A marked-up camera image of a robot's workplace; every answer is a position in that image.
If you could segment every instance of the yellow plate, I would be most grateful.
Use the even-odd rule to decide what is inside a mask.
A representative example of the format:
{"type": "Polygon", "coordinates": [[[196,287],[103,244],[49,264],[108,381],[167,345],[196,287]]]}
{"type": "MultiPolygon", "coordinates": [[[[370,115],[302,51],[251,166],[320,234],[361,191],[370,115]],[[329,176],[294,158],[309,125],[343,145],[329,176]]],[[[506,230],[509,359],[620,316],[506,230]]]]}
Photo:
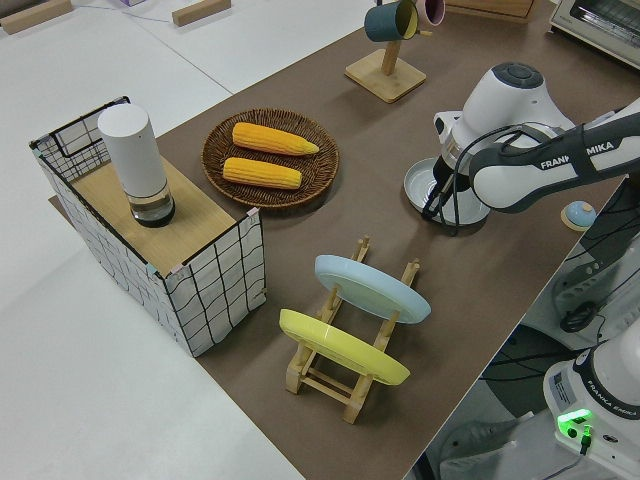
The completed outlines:
{"type": "Polygon", "coordinates": [[[409,370],[373,345],[293,310],[280,310],[280,328],[295,341],[361,375],[387,385],[399,385],[409,370]]]}

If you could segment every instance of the toaster oven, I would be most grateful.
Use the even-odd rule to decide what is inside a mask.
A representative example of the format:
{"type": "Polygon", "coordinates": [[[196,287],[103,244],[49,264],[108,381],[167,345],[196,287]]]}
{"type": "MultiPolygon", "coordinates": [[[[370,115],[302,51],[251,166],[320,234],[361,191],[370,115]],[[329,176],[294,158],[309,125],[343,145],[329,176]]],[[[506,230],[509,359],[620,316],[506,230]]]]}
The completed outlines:
{"type": "Polygon", "coordinates": [[[551,25],[640,68],[638,0],[559,0],[551,25]]]}

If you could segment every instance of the blue plate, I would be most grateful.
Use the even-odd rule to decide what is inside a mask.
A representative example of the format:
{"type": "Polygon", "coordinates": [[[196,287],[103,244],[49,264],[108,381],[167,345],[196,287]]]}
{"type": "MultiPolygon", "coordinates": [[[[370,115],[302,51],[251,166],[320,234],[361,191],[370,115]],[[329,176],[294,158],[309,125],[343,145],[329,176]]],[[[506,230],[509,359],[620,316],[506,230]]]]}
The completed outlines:
{"type": "Polygon", "coordinates": [[[389,319],[400,312],[398,323],[420,323],[431,313],[429,303],[411,287],[364,263],[335,255],[316,258],[316,277],[338,296],[365,312],[389,319]]]}

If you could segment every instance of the white table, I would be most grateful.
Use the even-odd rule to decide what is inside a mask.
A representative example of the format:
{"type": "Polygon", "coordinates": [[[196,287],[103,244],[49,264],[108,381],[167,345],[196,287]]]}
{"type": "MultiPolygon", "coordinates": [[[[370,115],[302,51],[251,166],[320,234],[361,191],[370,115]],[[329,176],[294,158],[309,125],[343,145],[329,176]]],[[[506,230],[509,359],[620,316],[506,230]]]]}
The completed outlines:
{"type": "Polygon", "coordinates": [[[359,28],[373,2],[233,0],[180,29],[170,11],[193,1],[73,3],[0,30],[2,475],[300,478],[48,204],[28,142],[121,95],[161,135],[359,28]]]}

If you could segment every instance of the green led light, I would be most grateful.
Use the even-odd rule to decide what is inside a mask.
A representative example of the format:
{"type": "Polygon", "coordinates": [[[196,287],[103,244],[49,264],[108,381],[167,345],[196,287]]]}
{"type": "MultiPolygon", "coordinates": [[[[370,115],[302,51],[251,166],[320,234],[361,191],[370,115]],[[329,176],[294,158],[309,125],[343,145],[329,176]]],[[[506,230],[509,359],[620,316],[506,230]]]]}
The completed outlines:
{"type": "Polygon", "coordinates": [[[593,414],[591,413],[591,410],[588,410],[586,408],[581,408],[573,412],[568,412],[562,415],[558,415],[558,428],[564,435],[569,436],[568,431],[570,428],[573,428],[577,424],[579,425],[580,423],[584,422],[587,418],[591,418],[592,415],[593,414]]]}

